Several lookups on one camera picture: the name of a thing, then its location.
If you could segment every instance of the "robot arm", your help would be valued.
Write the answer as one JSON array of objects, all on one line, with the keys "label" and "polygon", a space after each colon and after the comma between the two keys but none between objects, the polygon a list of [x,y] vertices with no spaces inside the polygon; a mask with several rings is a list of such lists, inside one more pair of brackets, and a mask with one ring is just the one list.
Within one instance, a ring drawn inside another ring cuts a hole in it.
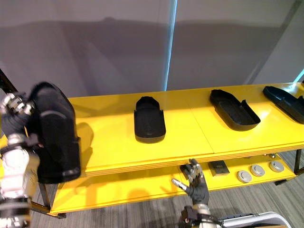
[{"label": "robot arm", "polygon": [[0,228],[29,227],[31,199],[38,182],[39,157],[32,150],[38,143],[25,135],[34,105],[25,103],[22,94],[8,94],[0,104],[2,130],[7,146],[2,148],[4,176],[0,189]]},{"label": "robot arm", "polygon": [[192,206],[185,206],[181,212],[181,220],[185,225],[196,228],[216,228],[223,226],[223,221],[212,216],[208,207],[209,191],[203,170],[195,159],[190,159],[190,164],[182,165],[181,171],[189,180],[190,186],[183,184],[177,179],[172,183],[183,189],[192,199]]}]

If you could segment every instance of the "gray wall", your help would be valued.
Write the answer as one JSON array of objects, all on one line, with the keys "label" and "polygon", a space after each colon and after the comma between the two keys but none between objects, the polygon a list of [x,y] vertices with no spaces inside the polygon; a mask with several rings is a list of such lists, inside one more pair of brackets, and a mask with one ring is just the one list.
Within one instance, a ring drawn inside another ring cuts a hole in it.
[{"label": "gray wall", "polygon": [[24,91],[41,80],[67,96],[162,90],[169,3],[0,0],[0,67]]},{"label": "gray wall", "polygon": [[168,89],[241,85],[254,78],[280,40],[294,2],[180,0]]},{"label": "gray wall", "polygon": [[300,5],[285,33],[253,83],[293,82],[303,69],[304,2]]},{"label": "gray wall", "polygon": [[[43,80],[69,97],[160,91],[172,1],[0,0],[0,67],[26,92]],[[179,0],[168,90],[292,81],[295,2]]]}]

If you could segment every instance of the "gray carpet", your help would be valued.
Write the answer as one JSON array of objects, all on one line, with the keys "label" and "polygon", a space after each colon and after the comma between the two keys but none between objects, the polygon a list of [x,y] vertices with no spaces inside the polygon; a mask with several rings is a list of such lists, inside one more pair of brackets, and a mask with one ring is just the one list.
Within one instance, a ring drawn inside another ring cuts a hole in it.
[{"label": "gray carpet", "polygon": [[[281,153],[291,167],[295,151]],[[56,186],[49,185],[51,200]],[[36,196],[42,203],[41,196]],[[177,227],[180,212],[190,205],[187,196],[150,200],[102,209],[68,213],[57,219],[33,212],[32,228],[173,228]],[[210,193],[211,213],[224,217],[238,213],[274,211],[285,217],[293,228],[304,227],[304,174],[275,186],[273,183]]]}]

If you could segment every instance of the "metal frame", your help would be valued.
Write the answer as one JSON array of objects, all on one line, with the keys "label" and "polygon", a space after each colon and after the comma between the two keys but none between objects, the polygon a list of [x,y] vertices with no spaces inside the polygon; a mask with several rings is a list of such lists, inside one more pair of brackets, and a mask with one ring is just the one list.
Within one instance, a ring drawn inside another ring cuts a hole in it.
[{"label": "metal frame", "polygon": [[[300,168],[301,154],[302,154],[302,149],[296,150],[295,163],[294,163],[294,174],[297,176],[304,173],[304,166],[302,168]],[[278,181],[275,181],[275,185],[281,185],[285,182],[287,182],[287,180],[278,180]]]},{"label": "metal frame", "polygon": [[42,184],[42,183],[39,183],[39,189],[40,189],[40,193],[41,193],[41,197],[42,197],[44,205],[32,202],[31,203],[31,210],[33,210],[35,212],[39,212],[41,214],[45,214],[45,215],[48,215],[48,216],[55,217],[57,219],[60,219],[60,218],[65,219],[67,217],[65,213],[60,213],[56,216],[48,214],[48,213],[51,212],[51,205],[49,203],[49,198],[48,198],[48,194],[47,194],[48,191],[47,191],[46,185]]}]

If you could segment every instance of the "black glove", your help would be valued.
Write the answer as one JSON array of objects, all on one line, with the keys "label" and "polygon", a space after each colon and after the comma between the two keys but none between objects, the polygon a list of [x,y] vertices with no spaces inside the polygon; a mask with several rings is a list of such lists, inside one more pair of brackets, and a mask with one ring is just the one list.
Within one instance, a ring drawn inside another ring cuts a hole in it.
[{"label": "black glove", "polygon": [[176,179],[172,182],[179,188],[183,189],[192,199],[192,203],[206,204],[209,203],[209,191],[203,176],[202,168],[195,159],[190,159],[190,164],[180,166],[180,170],[188,178],[190,186],[181,183]]},{"label": "black glove", "polygon": [[198,175],[190,187],[186,189],[186,193],[191,197],[193,205],[209,203],[209,191],[205,181],[205,177]]}]

